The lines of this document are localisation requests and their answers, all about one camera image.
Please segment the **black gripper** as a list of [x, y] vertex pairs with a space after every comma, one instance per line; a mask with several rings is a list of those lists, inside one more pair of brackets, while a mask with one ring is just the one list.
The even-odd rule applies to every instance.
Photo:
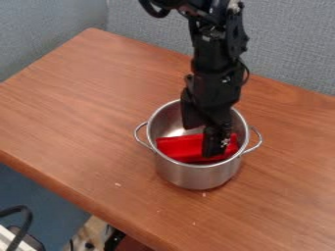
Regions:
[[194, 72], [185, 77], [180, 94], [181, 123], [185, 129], [205, 126], [201, 143], [205, 158], [224, 154], [230, 143], [230, 108], [238, 101], [244, 71], [244, 64], [236, 62], [217, 74]]

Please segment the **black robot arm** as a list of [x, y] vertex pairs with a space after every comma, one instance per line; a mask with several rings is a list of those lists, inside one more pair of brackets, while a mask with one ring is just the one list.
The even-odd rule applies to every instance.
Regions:
[[180, 93], [182, 127], [202, 128], [201, 156], [225, 152], [232, 134], [232, 106], [249, 75], [240, 55], [246, 50], [240, 0], [138, 0], [155, 19], [172, 11], [188, 21], [193, 46], [190, 74]]

